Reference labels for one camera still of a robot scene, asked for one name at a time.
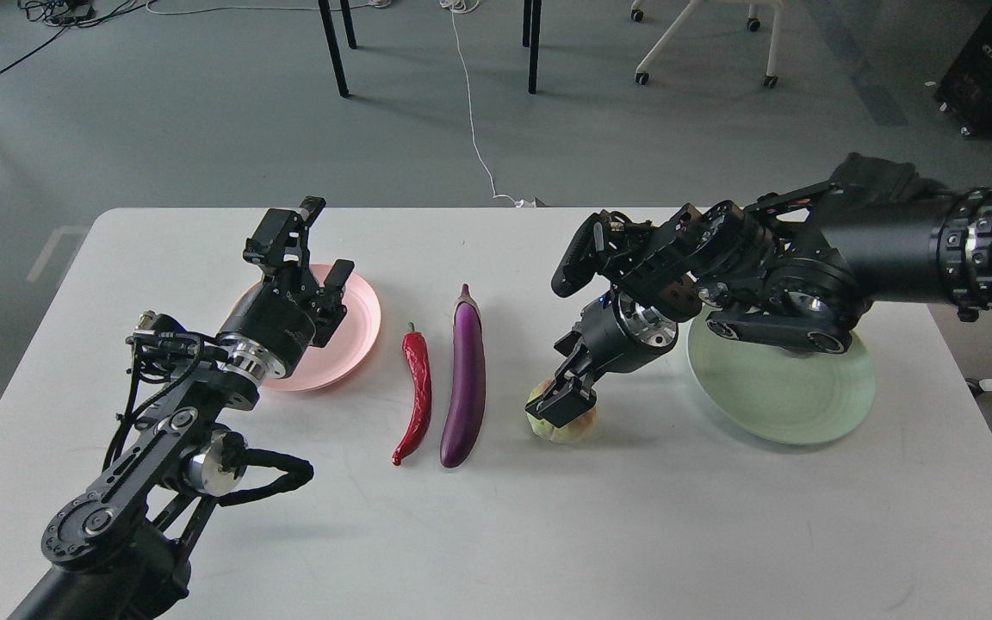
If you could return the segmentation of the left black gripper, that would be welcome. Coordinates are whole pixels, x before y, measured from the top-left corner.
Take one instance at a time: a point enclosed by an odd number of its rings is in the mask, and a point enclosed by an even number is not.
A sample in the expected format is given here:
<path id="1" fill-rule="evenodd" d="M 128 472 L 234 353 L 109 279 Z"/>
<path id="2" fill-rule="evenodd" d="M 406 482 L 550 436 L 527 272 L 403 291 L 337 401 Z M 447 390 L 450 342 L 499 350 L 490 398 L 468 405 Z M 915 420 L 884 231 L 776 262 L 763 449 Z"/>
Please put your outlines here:
<path id="1" fill-rule="evenodd" d="M 243 259 L 259 267 L 263 281 L 236 303 L 217 335 L 231 372 L 252 380 L 289 377 L 308 348 L 325 348 L 342 325 L 354 262 L 336 259 L 323 282 L 308 267 L 308 232 L 324 208 L 323 197 L 304 197 L 297 209 L 269 208 L 245 240 Z"/>

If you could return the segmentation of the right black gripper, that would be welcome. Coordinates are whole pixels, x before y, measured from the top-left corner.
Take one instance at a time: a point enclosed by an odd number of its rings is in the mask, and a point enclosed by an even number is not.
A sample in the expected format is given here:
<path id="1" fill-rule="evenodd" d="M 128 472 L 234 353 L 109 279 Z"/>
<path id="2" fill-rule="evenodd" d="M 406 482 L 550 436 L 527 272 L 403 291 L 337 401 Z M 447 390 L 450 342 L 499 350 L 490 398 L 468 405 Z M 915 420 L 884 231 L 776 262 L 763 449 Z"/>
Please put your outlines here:
<path id="1" fill-rule="evenodd" d="M 554 348 L 574 358 L 575 373 L 555 370 L 536 386 L 526 404 L 530 421 L 555 429 L 590 423 L 598 416 L 598 376 L 633 373 L 664 356 L 676 345 L 679 323 L 611 289 L 582 307 L 573 330 Z"/>

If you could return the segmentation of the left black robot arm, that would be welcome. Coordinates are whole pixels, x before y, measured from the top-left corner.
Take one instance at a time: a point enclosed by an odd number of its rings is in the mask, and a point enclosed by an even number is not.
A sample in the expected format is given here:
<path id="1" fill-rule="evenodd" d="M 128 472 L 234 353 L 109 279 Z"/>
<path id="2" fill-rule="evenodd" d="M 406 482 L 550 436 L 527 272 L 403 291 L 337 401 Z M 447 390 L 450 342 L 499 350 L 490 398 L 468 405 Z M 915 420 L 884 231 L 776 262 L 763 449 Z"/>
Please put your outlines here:
<path id="1" fill-rule="evenodd" d="M 298 456 L 252 449 L 218 421 L 251 411 L 264 381 L 288 378 L 347 315 L 350 260 L 311 270 L 308 232 L 326 208 L 309 196 L 268 209 L 243 259 L 261 280 L 220 332 L 143 313 L 129 337 L 130 391 L 102 472 L 40 535 L 51 567 L 13 619 L 154 619 L 188 597 L 190 554 L 220 506 L 291 492 L 311 481 Z"/>

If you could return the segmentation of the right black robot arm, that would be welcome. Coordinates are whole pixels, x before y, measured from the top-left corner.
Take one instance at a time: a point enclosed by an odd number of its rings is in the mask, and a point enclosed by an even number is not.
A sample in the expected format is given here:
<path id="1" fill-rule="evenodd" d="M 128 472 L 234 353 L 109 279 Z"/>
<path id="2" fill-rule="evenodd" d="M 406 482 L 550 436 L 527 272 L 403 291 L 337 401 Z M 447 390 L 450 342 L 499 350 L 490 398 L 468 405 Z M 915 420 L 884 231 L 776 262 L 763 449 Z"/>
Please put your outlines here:
<path id="1" fill-rule="evenodd" d="M 748 207 L 683 208 L 664 223 L 591 214 L 551 280 L 609 290 L 555 343 L 554 380 L 526 412 L 562 428 L 594 408 L 595 381 L 664 356 L 708 311 L 725 340 L 838 356 L 877 300 L 936 303 L 963 322 L 992 311 L 992 187 L 953 191 L 911 164 L 851 153 L 831 177 Z"/>

